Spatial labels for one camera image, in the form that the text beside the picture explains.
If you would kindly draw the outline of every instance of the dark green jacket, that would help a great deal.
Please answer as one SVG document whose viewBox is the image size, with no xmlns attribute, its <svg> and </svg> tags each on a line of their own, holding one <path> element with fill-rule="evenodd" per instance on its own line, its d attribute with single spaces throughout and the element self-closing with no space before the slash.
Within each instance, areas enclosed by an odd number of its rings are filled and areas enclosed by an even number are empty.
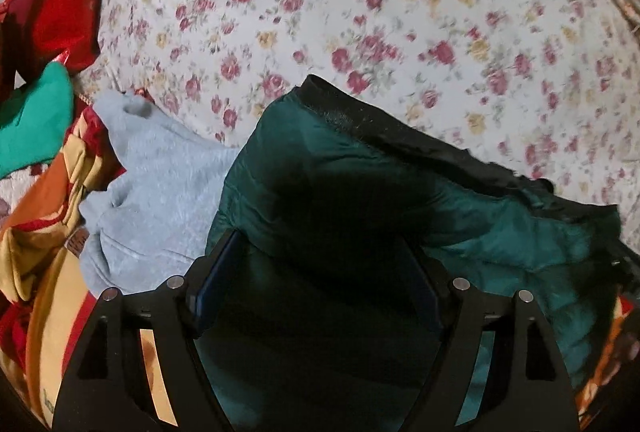
<svg viewBox="0 0 640 432">
<path fill-rule="evenodd" d="M 558 198 L 316 76 L 265 110 L 226 177 L 208 252 L 227 228 L 251 246 L 198 346 L 237 425 L 271 430 L 300 414 L 311 416 L 307 431 L 397 428 L 437 348 L 398 279 L 399 234 L 481 290 L 530 290 L 576 388 L 610 325 L 615 206 Z M 238 357 L 223 358 L 215 337 L 235 344 Z M 460 421 L 478 407 L 490 346 L 489 336 Z M 305 380 L 319 387 L 307 392 Z"/>
</svg>

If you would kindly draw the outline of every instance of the clothing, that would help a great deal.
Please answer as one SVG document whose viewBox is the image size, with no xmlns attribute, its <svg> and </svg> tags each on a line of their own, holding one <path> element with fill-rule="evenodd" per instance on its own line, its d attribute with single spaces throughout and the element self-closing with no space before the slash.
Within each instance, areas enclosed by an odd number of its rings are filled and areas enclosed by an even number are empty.
<svg viewBox="0 0 640 432">
<path fill-rule="evenodd" d="M 239 150 L 196 136 L 140 96 L 105 91 L 94 104 L 127 170 L 80 205 L 80 255 L 95 296 L 155 289 L 204 253 L 226 172 Z"/>
<path fill-rule="evenodd" d="M 31 299 L 34 283 L 75 229 L 84 194 L 104 188 L 119 164 L 91 107 L 69 129 L 50 167 L 0 227 L 0 290 Z"/>
<path fill-rule="evenodd" d="M 30 407 L 49 427 L 66 366 L 96 301 L 80 272 L 78 255 L 83 243 L 82 236 L 78 235 L 83 233 L 86 229 L 79 228 L 69 238 L 42 279 L 28 330 L 26 379 Z M 153 332 L 141 331 L 141 338 L 147 379 L 158 417 L 175 425 L 162 383 Z"/>
<path fill-rule="evenodd" d="M 620 236 L 615 206 L 556 197 L 546 185 L 483 164 L 316 76 L 265 110 L 226 176 L 207 252 L 228 228 L 247 236 L 244 262 L 254 273 L 252 282 L 232 288 L 226 304 L 236 309 L 235 315 L 223 312 L 217 326 L 233 329 L 249 343 L 264 340 L 269 330 L 301 325 L 304 332 L 289 336 L 290 341 L 300 335 L 331 336 L 334 318 L 319 303 L 323 298 L 305 288 L 308 284 L 363 318 L 378 308 L 388 318 L 402 320 L 407 340 L 424 337 L 425 329 L 411 318 L 396 272 L 396 235 L 419 243 L 453 277 L 462 276 L 483 291 L 513 296 L 520 289 L 530 290 L 552 324 L 575 388 L 595 368 L 616 301 L 615 272 L 607 252 L 608 244 Z M 260 264 L 272 264 L 272 270 Z M 283 298 L 287 293 L 280 285 L 296 279 L 302 286 L 297 296 Z M 274 306 L 280 311 L 270 311 Z M 216 332 L 207 337 L 211 345 Z M 372 342 L 354 342 L 350 357 L 369 358 Z M 216 389 L 242 384 L 234 401 L 244 402 L 267 430 L 300 429 L 302 420 L 290 417 L 298 416 L 292 400 L 299 401 L 301 395 L 316 407 L 324 405 L 326 414 L 353 411 L 351 419 L 357 422 L 343 424 L 344 430 L 370 428 L 372 420 L 385 429 L 398 425 L 415 402 L 424 382 L 417 373 L 426 377 L 428 359 L 387 348 L 364 374 L 341 362 L 340 352 L 327 346 L 324 354 L 316 354 L 324 359 L 316 374 L 338 371 L 360 380 L 361 387 L 384 376 L 379 398 L 389 395 L 404 403 L 385 411 L 375 404 L 358 404 L 362 392 L 355 382 L 338 401 L 321 391 L 305 394 L 305 380 L 299 385 L 290 381 L 296 371 L 288 368 L 292 352 L 284 340 L 271 345 L 268 379 L 244 368 L 242 355 L 229 362 L 229 353 L 215 349 L 207 354 L 205 368 L 213 373 Z M 476 409 L 490 359 L 490 344 L 484 343 L 467 395 Z M 286 382 L 277 385 L 272 380 Z M 398 398 L 401 389 L 410 393 L 404 399 Z M 265 400 L 279 410 L 268 408 Z M 473 408 L 470 403 L 463 409 L 461 420 L 472 417 Z M 241 415 L 234 413 L 233 418 Z"/>
<path fill-rule="evenodd" d="M 2 22 L 5 83 L 18 72 L 27 82 L 55 60 L 75 74 L 94 63 L 100 0 L 8 0 Z"/>
<path fill-rule="evenodd" d="M 72 121 L 73 97 L 65 68 L 52 62 L 32 86 L 0 105 L 0 179 L 58 153 Z"/>
</svg>

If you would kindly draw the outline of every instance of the floral bedsheet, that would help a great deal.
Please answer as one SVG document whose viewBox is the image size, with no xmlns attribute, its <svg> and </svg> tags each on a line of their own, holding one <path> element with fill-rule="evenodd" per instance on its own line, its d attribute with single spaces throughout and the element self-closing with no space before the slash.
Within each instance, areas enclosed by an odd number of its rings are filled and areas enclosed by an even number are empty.
<svg viewBox="0 0 640 432">
<path fill-rule="evenodd" d="M 102 0 L 76 79 L 242 145 L 309 73 L 587 203 L 640 249 L 640 50 L 610 0 Z"/>
</svg>

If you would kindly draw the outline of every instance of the black mount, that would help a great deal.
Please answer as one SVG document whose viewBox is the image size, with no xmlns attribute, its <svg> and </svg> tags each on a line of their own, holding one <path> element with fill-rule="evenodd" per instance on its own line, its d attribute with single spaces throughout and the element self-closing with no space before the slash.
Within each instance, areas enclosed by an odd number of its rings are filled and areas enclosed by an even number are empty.
<svg viewBox="0 0 640 432">
<path fill-rule="evenodd" d="M 154 291 L 104 291 L 58 395 L 53 432 L 232 432 L 193 340 L 209 328 L 247 245 L 229 230 L 185 277 Z M 399 238 L 396 257 L 418 315 L 442 338 L 428 382 L 401 432 L 577 432 L 572 387 L 533 295 L 483 293 Z M 146 381 L 140 329 L 153 329 L 178 427 L 161 421 Z M 495 332 L 478 417 L 456 426 L 483 331 Z"/>
</svg>

